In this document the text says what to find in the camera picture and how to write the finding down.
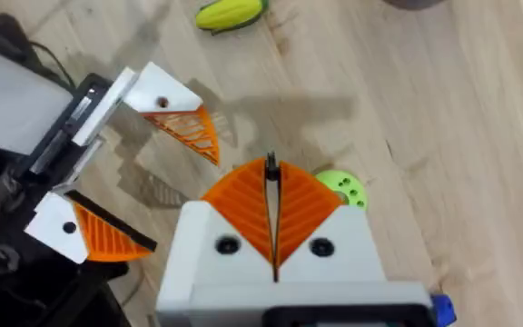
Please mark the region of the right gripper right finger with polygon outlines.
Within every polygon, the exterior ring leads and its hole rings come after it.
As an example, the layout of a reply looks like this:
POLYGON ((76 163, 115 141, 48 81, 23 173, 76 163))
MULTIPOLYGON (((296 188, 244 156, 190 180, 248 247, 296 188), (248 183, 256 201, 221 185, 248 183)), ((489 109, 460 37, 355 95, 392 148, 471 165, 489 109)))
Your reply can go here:
POLYGON ((359 178, 341 170, 312 175, 280 163, 275 240, 278 282, 383 282, 359 178))

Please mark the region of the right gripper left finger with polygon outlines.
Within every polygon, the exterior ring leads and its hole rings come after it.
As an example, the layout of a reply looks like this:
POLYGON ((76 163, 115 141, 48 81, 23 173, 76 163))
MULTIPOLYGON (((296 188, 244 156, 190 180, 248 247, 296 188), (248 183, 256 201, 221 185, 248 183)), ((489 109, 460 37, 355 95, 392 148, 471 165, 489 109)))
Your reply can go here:
POLYGON ((156 300, 158 313, 187 310, 201 287, 274 283, 265 173, 266 159, 255 159, 225 175, 202 199, 183 205, 156 300))

